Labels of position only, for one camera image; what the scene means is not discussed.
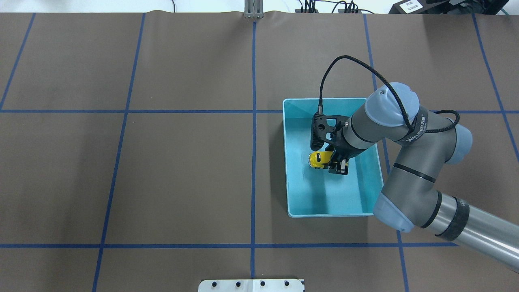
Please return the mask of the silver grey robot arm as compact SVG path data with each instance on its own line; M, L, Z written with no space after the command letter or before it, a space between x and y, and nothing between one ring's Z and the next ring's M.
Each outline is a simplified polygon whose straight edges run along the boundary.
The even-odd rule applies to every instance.
M351 116L313 117L311 149L333 149L330 170L346 173L354 157L389 139L401 146L375 202L373 214L393 229L420 227L447 242L471 248L518 272L518 226L434 188L445 164L457 164L472 147L472 133L429 111L408 85L375 90Z

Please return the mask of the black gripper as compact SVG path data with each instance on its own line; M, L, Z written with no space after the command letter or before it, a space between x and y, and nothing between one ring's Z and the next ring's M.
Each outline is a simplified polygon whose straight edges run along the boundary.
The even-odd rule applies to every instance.
M369 141L360 137L350 124L337 124L332 133L332 144L325 144L321 152L333 152L332 160L328 163L331 174L348 175L349 159L357 157L369 148Z

